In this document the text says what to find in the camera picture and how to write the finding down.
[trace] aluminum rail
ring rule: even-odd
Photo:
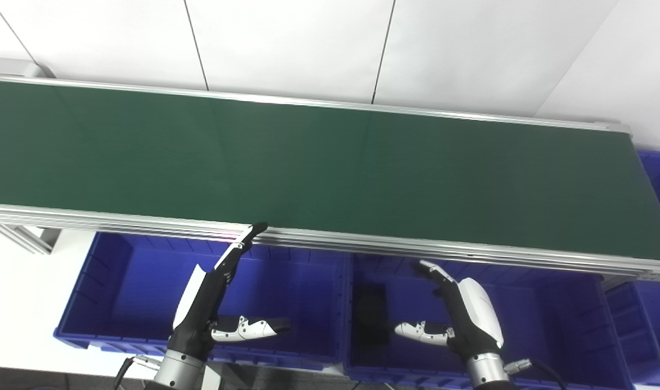
[[[549,126],[560,128],[580,128],[596,131],[617,131],[631,133],[630,127],[620,123],[561,121],[556,119],[524,118],[523,116],[506,116],[478,113],[460,113],[456,111],[441,111],[439,109],[421,109],[397,106],[382,106],[368,103],[348,103],[342,101],[323,101],[313,99],[298,99],[281,96],[256,94],[236,94],[233,92],[197,91],[193,89],[178,89],[168,87],[129,86],[127,84],[112,84],[108,82],[73,81],[61,79],[46,79],[45,77],[3,76],[0,81],[38,84],[40,86],[84,87],[92,89],[111,89],[116,91],[146,92],[151,94],[169,94],[179,96],[196,96],[212,99],[235,101],[250,101],[254,103],[285,104],[289,106],[308,106],[339,109],[358,109],[360,111],[375,111],[379,113],[412,114],[420,116],[438,116],[439,118],[466,119],[470,121],[486,121],[511,124],[526,124],[533,126]]]
[[[72,228],[210,239],[225,242],[233,240],[245,226],[226,222],[207,222],[206,220],[146,217],[16,205],[0,205],[0,224],[37,225],[48,228]],[[255,242],[275,246],[425,257],[660,280],[660,260],[561,250],[359,235],[282,227],[268,228],[266,232],[255,239]]]

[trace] green conveyor belt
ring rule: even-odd
[[[0,203],[660,259],[624,133],[0,81]]]

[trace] metal bracket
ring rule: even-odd
[[[607,126],[608,131],[617,131],[618,133],[626,133],[633,137],[631,126],[628,126],[627,124],[617,123],[617,122],[603,122],[603,121],[596,121],[595,124]]]
[[[222,380],[221,375],[219,375],[213,368],[209,365],[204,366],[204,372],[202,373],[202,384],[199,388],[202,390],[219,390],[223,388],[224,381]]]
[[[46,77],[46,74],[31,61],[0,58],[0,76]]]
[[[40,237],[22,225],[0,224],[0,234],[36,255],[50,255],[60,235],[60,229],[43,229]]]
[[[208,361],[205,365],[205,377],[202,382],[202,389],[210,390],[214,388],[216,390],[216,383],[228,382],[233,385],[235,388],[253,388],[253,383],[255,382],[255,368],[254,367],[244,367],[240,365],[232,365],[231,363],[222,363],[219,361]]]
[[[602,282],[601,282],[602,290],[609,291],[615,288],[616,286],[619,286],[620,284],[634,280],[635,278],[631,276],[604,274],[602,275]]]

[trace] robotic hand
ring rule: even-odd
[[[198,292],[182,321],[174,324],[174,331],[166,346],[164,360],[154,361],[158,366],[153,382],[147,383],[146,390],[193,390],[202,367],[215,343],[245,341],[278,335],[289,330],[287,318],[262,319],[244,316],[219,316],[217,311],[224,298],[224,292],[236,274],[241,255],[248,252],[253,238],[265,231],[268,224],[260,222],[248,227],[222,254],[211,271],[204,274]],[[191,276],[193,282],[196,274]],[[137,363],[144,365],[144,357],[135,357]],[[115,378],[114,388],[133,360],[125,360],[124,366]]]
[[[513,372],[507,372],[512,370],[504,368],[500,355],[503,335],[499,319],[483,287],[469,277],[456,282],[440,266],[426,260],[414,265],[439,286],[452,328],[423,321],[401,323],[395,333],[422,343],[448,346],[466,366],[474,390],[516,388],[508,377]]]

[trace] cable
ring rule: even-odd
[[[130,365],[132,365],[132,360],[133,359],[134,359],[134,357],[125,358],[124,362],[122,363],[122,366],[120,366],[120,370],[118,370],[118,374],[115,376],[115,380],[114,380],[112,390],[119,390],[120,382],[122,381],[122,377],[125,376],[125,373],[130,368]]]
[[[540,371],[546,373],[546,375],[549,375],[550,377],[552,377],[552,379],[555,380],[559,384],[559,387],[561,388],[561,390],[567,390],[566,384],[561,379],[561,377],[556,373],[556,371],[552,370],[548,365],[546,365],[545,363],[542,363],[539,360],[533,360],[533,359],[530,359],[530,363],[531,363],[531,365],[533,365],[533,367],[536,367],[538,370],[540,370]]]

